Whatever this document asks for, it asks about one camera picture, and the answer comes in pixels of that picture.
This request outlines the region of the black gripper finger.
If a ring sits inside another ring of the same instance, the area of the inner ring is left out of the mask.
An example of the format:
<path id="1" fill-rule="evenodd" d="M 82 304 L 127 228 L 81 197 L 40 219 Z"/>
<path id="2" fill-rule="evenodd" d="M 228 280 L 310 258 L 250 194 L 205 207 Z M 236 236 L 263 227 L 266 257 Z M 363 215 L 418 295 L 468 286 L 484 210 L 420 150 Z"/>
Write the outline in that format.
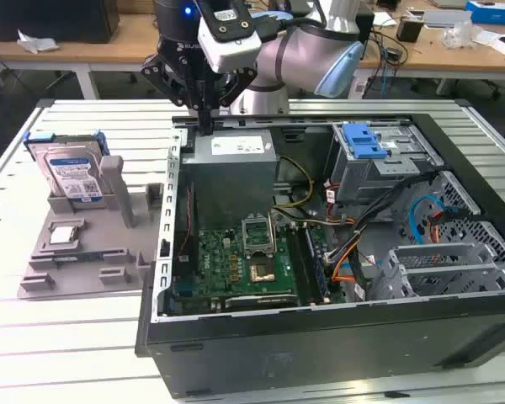
<path id="1" fill-rule="evenodd" d="M 253 82 L 258 72 L 255 69 L 237 69 L 228 73 L 209 70 L 205 77 L 205 134 L 213 134 L 213 113 L 220 107 L 229 107 Z"/>
<path id="2" fill-rule="evenodd" d="M 161 53 L 148 56 L 141 74 L 173 104 L 192 109 L 196 113 L 199 134 L 206 135 L 204 97 L 191 55 L 170 52 L 166 56 Z"/>

